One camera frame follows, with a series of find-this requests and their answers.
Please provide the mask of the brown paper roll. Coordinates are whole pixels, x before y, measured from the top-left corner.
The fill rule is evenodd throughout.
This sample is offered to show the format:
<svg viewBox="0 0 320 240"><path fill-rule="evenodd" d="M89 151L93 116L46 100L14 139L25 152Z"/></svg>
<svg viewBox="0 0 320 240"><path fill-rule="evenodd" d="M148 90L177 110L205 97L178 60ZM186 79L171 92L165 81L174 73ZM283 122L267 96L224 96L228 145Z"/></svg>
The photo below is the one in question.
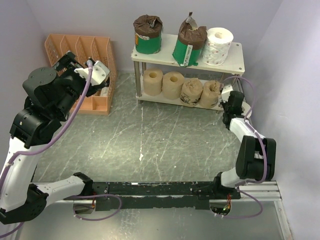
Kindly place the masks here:
<svg viewBox="0 0 320 240"><path fill-rule="evenodd" d="M203 84L198 78L186 80L180 92L180 102L183 106L195 107L201 98Z"/></svg>
<svg viewBox="0 0 320 240"><path fill-rule="evenodd" d="M221 83L210 80L204 83L203 91L200 96L199 104L203 108L211 109L219 103L221 96Z"/></svg>

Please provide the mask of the beige unwrapped paper roll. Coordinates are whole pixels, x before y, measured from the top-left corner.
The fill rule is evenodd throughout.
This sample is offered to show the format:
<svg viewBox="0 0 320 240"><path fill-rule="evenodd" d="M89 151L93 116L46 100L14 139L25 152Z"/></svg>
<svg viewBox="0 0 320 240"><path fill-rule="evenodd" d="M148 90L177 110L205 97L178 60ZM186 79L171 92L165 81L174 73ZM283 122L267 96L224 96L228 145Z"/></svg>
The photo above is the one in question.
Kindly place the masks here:
<svg viewBox="0 0 320 240"><path fill-rule="evenodd" d="M149 96L157 96L162 92L163 72L159 68L149 68L143 73L143 89Z"/></svg>
<svg viewBox="0 0 320 240"><path fill-rule="evenodd" d="M185 77L177 71L166 73L162 78L162 93L166 99L175 100L181 95Z"/></svg>

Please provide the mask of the floral white paper roll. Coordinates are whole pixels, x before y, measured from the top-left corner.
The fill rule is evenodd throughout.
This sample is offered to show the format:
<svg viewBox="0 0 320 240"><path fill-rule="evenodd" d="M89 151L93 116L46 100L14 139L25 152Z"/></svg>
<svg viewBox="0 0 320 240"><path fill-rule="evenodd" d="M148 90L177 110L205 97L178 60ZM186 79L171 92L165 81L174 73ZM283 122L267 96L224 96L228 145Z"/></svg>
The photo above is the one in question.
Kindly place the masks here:
<svg viewBox="0 0 320 240"><path fill-rule="evenodd" d="M207 37L201 52L201 60L209 66L222 65L228 56L234 35L226 28L213 27L207 30Z"/></svg>
<svg viewBox="0 0 320 240"><path fill-rule="evenodd" d="M241 115L242 116L246 116L247 115L246 118L249 119L251 117L251 114L252 114L252 111L250 110L251 106L247 102L243 101L241 108L242 108Z"/></svg>

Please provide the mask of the green brown roll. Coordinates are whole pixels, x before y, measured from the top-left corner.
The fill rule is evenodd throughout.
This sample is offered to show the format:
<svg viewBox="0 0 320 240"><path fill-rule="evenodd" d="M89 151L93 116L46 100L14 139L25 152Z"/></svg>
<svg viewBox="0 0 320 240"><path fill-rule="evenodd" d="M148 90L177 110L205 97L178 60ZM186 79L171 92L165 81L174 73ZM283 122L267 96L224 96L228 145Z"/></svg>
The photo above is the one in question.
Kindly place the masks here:
<svg viewBox="0 0 320 240"><path fill-rule="evenodd" d="M173 58L181 67L197 66L198 58L207 39L207 27L198 26L189 12L178 30Z"/></svg>
<svg viewBox="0 0 320 240"><path fill-rule="evenodd" d="M161 50L163 22L156 15L141 15L133 22L135 49L141 54L156 54Z"/></svg>

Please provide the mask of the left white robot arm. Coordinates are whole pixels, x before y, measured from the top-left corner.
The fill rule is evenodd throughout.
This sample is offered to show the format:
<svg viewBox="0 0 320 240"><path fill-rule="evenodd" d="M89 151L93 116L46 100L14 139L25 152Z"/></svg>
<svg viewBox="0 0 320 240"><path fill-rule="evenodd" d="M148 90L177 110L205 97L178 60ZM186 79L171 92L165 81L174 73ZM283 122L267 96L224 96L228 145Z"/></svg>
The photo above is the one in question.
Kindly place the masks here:
<svg viewBox="0 0 320 240"><path fill-rule="evenodd" d="M32 179L41 154L50 148L74 119L90 78L76 72L80 67L71 51L52 67L33 70L22 84L27 97L10 129L9 150L0 174L0 221L15 224L31 221L52 203L77 195L89 199L92 180L83 173L50 185Z"/></svg>

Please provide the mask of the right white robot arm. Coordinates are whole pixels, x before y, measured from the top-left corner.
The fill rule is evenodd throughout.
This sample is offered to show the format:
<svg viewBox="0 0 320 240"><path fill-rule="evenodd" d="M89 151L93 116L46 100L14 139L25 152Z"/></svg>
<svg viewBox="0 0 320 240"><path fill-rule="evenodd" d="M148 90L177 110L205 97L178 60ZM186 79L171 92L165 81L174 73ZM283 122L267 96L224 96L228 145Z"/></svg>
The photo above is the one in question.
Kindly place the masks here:
<svg viewBox="0 0 320 240"><path fill-rule="evenodd" d="M212 193L218 199L233 193L245 183L270 181L275 174L276 147L273 138L266 138L243 115L244 94L235 90L221 91L223 123L240 141L235 166L214 178Z"/></svg>

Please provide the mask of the orange plastic file organizer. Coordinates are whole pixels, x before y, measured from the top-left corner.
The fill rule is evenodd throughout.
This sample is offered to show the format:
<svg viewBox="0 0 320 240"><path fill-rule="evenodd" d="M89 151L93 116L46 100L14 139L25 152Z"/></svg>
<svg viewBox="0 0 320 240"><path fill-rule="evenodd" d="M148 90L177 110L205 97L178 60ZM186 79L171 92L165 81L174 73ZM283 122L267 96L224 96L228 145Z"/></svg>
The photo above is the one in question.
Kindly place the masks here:
<svg viewBox="0 0 320 240"><path fill-rule="evenodd" d="M87 60L93 63L91 85L97 87L103 81L106 86L82 102L79 114L108 115L112 105L118 72L112 43L109 37L83 36L68 34L49 34L44 43L51 65L54 65L64 54L72 52L81 66L76 73L87 77L89 70Z"/></svg>

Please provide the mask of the items in organizer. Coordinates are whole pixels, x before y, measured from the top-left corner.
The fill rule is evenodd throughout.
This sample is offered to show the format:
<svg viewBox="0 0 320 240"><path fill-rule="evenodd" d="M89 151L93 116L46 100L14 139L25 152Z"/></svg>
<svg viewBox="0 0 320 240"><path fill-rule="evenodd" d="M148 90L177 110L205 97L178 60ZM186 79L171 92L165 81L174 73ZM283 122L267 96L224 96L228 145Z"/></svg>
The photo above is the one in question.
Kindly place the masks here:
<svg viewBox="0 0 320 240"><path fill-rule="evenodd" d="M103 87L100 90L100 93L99 93L99 96L101 96L101 97L107 97L108 96L109 86L110 86L110 78L108 78L105 82L106 82L106 86Z"/></svg>

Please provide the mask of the aluminium frame rail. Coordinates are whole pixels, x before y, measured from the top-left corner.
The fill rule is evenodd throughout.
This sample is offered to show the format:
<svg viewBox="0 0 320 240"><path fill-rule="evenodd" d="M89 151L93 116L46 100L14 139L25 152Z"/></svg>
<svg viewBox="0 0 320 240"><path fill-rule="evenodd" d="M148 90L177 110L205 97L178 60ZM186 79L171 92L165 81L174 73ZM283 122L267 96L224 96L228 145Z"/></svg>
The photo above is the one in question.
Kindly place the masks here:
<svg viewBox="0 0 320 240"><path fill-rule="evenodd" d="M282 196L276 181L265 181L263 183L248 183L241 185L239 190L259 201L281 201Z"/></svg>

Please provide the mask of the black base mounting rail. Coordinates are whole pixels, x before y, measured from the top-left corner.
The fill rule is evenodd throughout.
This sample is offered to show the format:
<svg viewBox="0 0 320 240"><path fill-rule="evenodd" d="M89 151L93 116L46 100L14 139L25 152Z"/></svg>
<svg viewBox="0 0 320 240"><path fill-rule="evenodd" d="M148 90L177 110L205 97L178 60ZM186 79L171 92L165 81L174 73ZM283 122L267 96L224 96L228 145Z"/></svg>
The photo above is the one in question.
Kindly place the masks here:
<svg viewBox="0 0 320 240"><path fill-rule="evenodd" d="M194 208L209 210L210 201L241 198L235 188L214 181L94 182L93 192L118 196L121 209Z"/></svg>

